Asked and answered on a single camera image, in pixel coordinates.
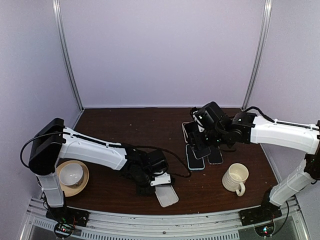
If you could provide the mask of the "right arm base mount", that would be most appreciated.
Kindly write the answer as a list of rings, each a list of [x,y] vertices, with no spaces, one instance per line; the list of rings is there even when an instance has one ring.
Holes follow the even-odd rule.
[[[271,212],[260,206],[239,211],[242,226],[253,225],[255,233],[264,238],[270,237],[275,232],[274,220],[281,216],[280,210]]]

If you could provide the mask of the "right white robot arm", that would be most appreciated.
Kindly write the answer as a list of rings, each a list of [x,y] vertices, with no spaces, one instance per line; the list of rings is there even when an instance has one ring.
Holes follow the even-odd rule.
[[[259,220],[268,220],[286,200],[320,179],[320,125],[279,121],[251,106],[228,116],[216,102],[190,110],[193,119],[184,125],[186,141],[195,152],[235,143],[270,144],[305,153],[288,177],[264,194],[256,210]]]

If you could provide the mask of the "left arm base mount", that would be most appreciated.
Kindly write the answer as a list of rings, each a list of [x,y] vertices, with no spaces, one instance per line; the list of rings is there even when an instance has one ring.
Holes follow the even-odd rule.
[[[53,215],[49,210],[46,211],[45,217],[54,220],[56,224],[53,227],[53,233],[58,238],[68,238],[72,234],[79,232],[77,227],[86,227],[89,220],[89,212],[68,208],[66,215]]]

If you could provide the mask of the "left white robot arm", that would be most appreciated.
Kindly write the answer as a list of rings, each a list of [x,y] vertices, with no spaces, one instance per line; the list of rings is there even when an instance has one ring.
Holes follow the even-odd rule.
[[[74,159],[120,171],[135,182],[141,195],[152,194],[157,186],[173,183],[162,150],[154,148],[145,152],[142,147],[90,137],[65,126],[61,118],[49,122],[22,148],[28,145],[31,150],[25,167],[38,178],[48,208],[61,222],[69,221],[72,211],[66,205],[66,194],[56,173],[59,159]]]

